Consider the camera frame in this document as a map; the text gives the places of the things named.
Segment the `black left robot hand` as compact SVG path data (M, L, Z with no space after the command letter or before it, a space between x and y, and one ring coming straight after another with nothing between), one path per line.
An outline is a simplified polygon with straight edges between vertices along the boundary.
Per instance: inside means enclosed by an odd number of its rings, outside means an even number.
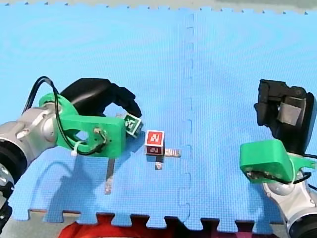
M83 116L104 117L105 108L112 103L138 118L142 115L135 102L136 96L127 88L120 87L108 79L81 78L60 92L60 95Z

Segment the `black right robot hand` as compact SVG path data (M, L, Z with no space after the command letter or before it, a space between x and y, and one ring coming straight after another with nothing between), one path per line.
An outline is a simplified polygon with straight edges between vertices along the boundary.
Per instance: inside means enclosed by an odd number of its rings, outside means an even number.
M258 126L270 129L287 152L304 155L317 115L317 101L303 87L261 79L254 104Z

